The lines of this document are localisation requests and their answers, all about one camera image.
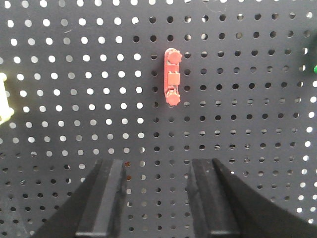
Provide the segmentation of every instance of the pegboard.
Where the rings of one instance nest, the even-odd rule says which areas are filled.
[[[316,225],[315,0],[0,1],[1,237],[28,237],[97,158],[125,161],[122,238],[194,238],[193,158]],[[163,56],[184,55],[181,103]]]

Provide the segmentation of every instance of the dark gray surface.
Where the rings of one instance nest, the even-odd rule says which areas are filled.
[[[10,2],[10,8],[5,8],[4,1],[0,1],[0,71],[8,76],[9,103],[16,111],[10,122],[0,127],[2,236],[16,237],[40,227],[43,219],[68,198],[67,193],[78,187],[98,157],[131,163],[127,167],[131,194],[127,194],[129,206],[122,215],[122,238],[194,237],[192,217],[186,217],[190,208],[185,191],[192,158],[219,158],[252,188],[258,190],[261,185],[258,191],[263,196],[305,220],[317,222],[316,212],[311,212],[317,199],[316,120],[309,118],[309,112],[316,111],[316,103],[310,102],[316,96],[313,82],[317,80],[312,73],[312,63],[317,61],[316,1],[174,0],[167,4],[156,0],[150,5],[140,0],[132,6],[130,1],[122,0],[114,6],[107,0],[97,7],[90,0],[79,7],[75,0],[67,0],[61,7],[57,0],[51,0],[41,7],[37,0],[29,1],[28,8],[22,7],[21,1]],[[291,12],[296,13],[294,19],[289,17]],[[306,18],[307,12],[313,13],[312,19]],[[241,21],[237,19],[240,13],[244,15]],[[258,13],[261,18],[255,20]],[[276,20],[271,17],[274,13],[278,13]],[[221,14],[226,15],[223,22],[219,20]],[[201,20],[204,15],[209,17],[206,23]],[[151,16],[156,18],[155,24],[149,22]],[[172,23],[167,22],[169,16],[173,17]],[[185,16],[191,16],[190,23],[184,21]],[[104,20],[102,26],[96,24],[99,17]],[[115,17],[121,18],[120,25],[114,24]],[[139,18],[138,24],[132,24],[133,17]],[[85,26],[79,25],[80,18],[86,19]],[[31,27],[25,26],[26,19],[32,21]],[[43,19],[50,20],[49,27],[43,25]],[[67,26],[62,26],[62,19],[67,19]],[[8,20],[14,21],[14,27],[7,27]],[[275,38],[270,37],[272,31],[276,32]],[[293,31],[292,37],[288,37],[289,31]],[[304,36],[305,31],[310,31],[309,37]],[[238,32],[243,33],[241,39],[236,39]],[[253,38],[254,32],[260,33],[257,39]],[[203,33],[208,34],[205,41],[201,39]],[[224,40],[218,38],[220,33],[225,33]],[[186,34],[191,35],[190,41],[184,40]],[[150,41],[151,35],[156,36],[156,42]],[[172,42],[167,41],[168,35],[173,35]],[[98,43],[99,36],[105,37],[104,44]],[[116,36],[123,38],[121,44],[116,43]],[[134,36],[140,38],[138,43],[133,42]],[[46,44],[47,37],[52,38],[52,45]],[[66,37],[69,45],[63,43]],[[82,44],[81,37],[87,37],[88,43]],[[10,44],[12,38],[17,40],[17,46]],[[28,44],[29,38],[35,40],[35,45]],[[163,54],[169,47],[191,54],[189,59],[183,58],[180,66],[181,104],[174,108],[165,103],[162,89]],[[307,55],[303,48],[308,48]],[[270,56],[268,51],[272,49],[275,53]],[[286,49],[291,49],[290,55],[285,54]],[[253,50],[258,50],[257,56],[252,56]],[[201,57],[203,51],[208,52],[206,58]],[[222,58],[217,56],[219,51],[224,51]],[[235,51],[241,51],[241,55],[236,57]],[[141,60],[134,60],[136,53]],[[105,62],[100,61],[101,54],[106,55]],[[117,54],[123,54],[124,61],[118,61]],[[72,62],[66,61],[68,55]],[[89,55],[90,61],[83,61],[83,55]],[[158,57],[152,60],[151,55]],[[21,58],[21,63],[14,63],[15,56]],[[31,62],[32,56],[38,58],[37,63]],[[55,56],[55,62],[49,62],[49,56]],[[304,72],[299,71],[302,65],[306,66]],[[235,67],[240,68],[238,74],[234,73]],[[256,67],[256,72],[251,73],[251,67]],[[202,68],[207,69],[205,75],[200,73]],[[223,68],[222,74],[217,73],[218,68]],[[188,76],[184,75],[186,69],[191,71]],[[118,77],[121,70],[125,71],[124,78]],[[141,77],[135,76],[136,70],[142,72]],[[108,72],[108,78],[102,77],[103,71]],[[73,79],[68,77],[72,76],[70,72],[75,75]],[[92,77],[85,78],[86,72],[91,72]],[[52,79],[52,73],[57,73],[58,78]],[[18,80],[18,74],[24,79]],[[41,79],[36,80],[34,74],[40,74]],[[285,88],[281,87],[283,82],[287,83]],[[254,89],[249,89],[250,83],[255,84]],[[239,85],[237,90],[233,90],[234,84]],[[200,90],[201,85],[206,86],[205,91]],[[119,92],[121,87],[126,88],[125,94]],[[142,87],[142,93],[136,93],[136,87]],[[93,95],[87,94],[88,88],[94,90]],[[104,88],[110,89],[108,95],[103,93]],[[60,90],[59,96],[54,95],[54,89]],[[77,90],[76,95],[71,95],[72,89]],[[27,92],[26,97],[20,96],[21,90]],[[253,99],[252,105],[248,105],[249,99]],[[265,99],[269,99],[268,104],[264,104]],[[221,106],[216,105],[217,100],[221,100]],[[237,100],[237,105],[232,105],[232,100]],[[138,102],[143,103],[141,109],[136,107]],[[184,106],[186,102],[190,103],[188,107]],[[126,103],[127,109],[121,109],[121,103]],[[93,111],[88,108],[90,104],[96,107]],[[111,109],[105,110],[105,104],[111,104]],[[62,106],[61,112],[56,111],[56,105]],[[46,111],[41,112],[40,106],[45,106]],[[278,118],[280,113],[284,114],[282,119]],[[138,118],[144,122],[137,123]],[[107,125],[106,119],[111,119],[112,124]],[[128,124],[122,124],[122,119],[128,119]],[[43,121],[48,122],[48,127],[42,126]],[[311,133],[306,132],[308,126],[313,127]],[[236,130],[235,135],[230,134],[231,130]],[[122,137],[124,133],[129,134],[128,139]],[[138,133],[143,133],[144,138],[138,138]],[[113,140],[108,139],[108,134],[113,135]],[[304,146],[306,141],[311,142],[310,147]],[[114,154],[108,153],[109,148],[114,149]],[[124,153],[124,148],[129,148],[129,153]]]

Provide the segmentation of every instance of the red plastic piece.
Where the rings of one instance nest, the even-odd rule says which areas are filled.
[[[179,63],[182,62],[181,53],[169,48],[165,51],[164,57],[164,94],[166,102],[176,106],[180,102],[178,86],[180,83]]]

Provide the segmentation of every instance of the black pegboard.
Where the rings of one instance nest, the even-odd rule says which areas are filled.
[[[0,127],[3,237],[34,233],[98,157],[126,161],[122,238],[194,237],[193,158],[219,158],[316,225],[315,0],[1,0],[0,10],[15,109]],[[169,47],[184,55],[173,108]]]

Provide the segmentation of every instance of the white plastic piece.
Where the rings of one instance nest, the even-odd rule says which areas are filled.
[[[0,73],[0,125],[10,120],[14,114],[14,110],[9,107],[6,98],[4,82],[6,81],[6,74]]]

